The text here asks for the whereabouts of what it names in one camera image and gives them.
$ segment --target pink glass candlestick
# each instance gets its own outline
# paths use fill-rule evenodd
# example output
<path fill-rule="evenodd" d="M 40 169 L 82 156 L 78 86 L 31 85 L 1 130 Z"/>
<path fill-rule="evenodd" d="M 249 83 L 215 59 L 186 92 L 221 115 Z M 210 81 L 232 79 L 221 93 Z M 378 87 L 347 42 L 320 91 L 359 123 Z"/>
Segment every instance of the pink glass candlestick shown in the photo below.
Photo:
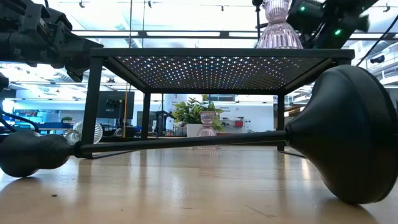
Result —
<path fill-rule="evenodd" d="M 200 120 L 202 122 L 202 127 L 198 132 L 197 137 L 206 137 L 206 136 L 216 136 L 217 133 L 211 127 L 214 121 L 214 117 L 216 116 L 216 112 L 214 111 L 201 111 L 200 112 Z M 194 149 L 205 149 L 205 150 L 217 150 L 219 146 L 199 146 L 194 147 Z"/>
<path fill-rule="evenodd" d="M 268 26 L 264 29 L 257 48 L 263 49 L 302 49 L 299 36 L 286 22 L 289 13 L 289 0 L 264 0 Z"/>

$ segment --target green indicator light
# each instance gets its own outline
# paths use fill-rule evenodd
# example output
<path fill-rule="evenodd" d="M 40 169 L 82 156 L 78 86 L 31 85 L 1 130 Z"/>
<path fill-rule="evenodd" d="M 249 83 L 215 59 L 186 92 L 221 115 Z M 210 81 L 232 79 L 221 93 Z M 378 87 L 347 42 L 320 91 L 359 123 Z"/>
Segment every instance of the green indicator light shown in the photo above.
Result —
<path fill-rule="evenodd" d="M 335 35 L 340 35 L 341 34 L 341 29 L 336 30 Z"/>

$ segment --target red object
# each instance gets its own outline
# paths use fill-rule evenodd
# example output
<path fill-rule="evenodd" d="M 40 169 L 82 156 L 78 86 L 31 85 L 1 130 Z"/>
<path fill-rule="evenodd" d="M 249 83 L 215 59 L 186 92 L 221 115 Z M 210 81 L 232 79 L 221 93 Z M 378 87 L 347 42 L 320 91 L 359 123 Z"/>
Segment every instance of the red object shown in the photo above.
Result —
<path fill-rule="evenodd" d="M 237 128 L 243 127 L 243 121 L 235 121 L 235 127 Z"/>

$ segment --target black monitor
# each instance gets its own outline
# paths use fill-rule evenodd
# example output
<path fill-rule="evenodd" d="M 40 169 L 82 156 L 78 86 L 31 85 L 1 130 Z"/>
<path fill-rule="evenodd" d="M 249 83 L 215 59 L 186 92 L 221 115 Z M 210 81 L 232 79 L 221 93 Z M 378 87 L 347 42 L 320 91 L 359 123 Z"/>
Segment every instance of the black monitor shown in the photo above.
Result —
<path fill-rule="evenodd" d="M 134 92 L 128 92 L 128 97 L 126 118 L 132 119 L 132 114 L 134 111 Z M 121 118 L 120 108 L 124 110 L 125 98 L 126 92 L 100 91 L 98 95 L 97 118 Z"/>

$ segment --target black plunger-like object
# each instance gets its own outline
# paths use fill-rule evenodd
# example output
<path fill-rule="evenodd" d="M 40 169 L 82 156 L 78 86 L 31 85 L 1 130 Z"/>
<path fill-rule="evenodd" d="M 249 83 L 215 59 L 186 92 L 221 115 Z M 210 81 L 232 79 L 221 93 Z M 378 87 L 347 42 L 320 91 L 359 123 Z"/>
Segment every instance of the black plunger-like object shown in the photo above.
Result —
<path fill-rule="evenodd" d="M 319 76 L 307 106 L 284 131 L 74 146 L 59 135 L 18 131 L 0 144 L 0 167 L 26 177 L 84 153 L 286 141 L 313 162 L 342 201 L 371 203 L 386 197 L 396 182 L 397 133 L 387 91 L 362 68 L 341 65 Z"/>

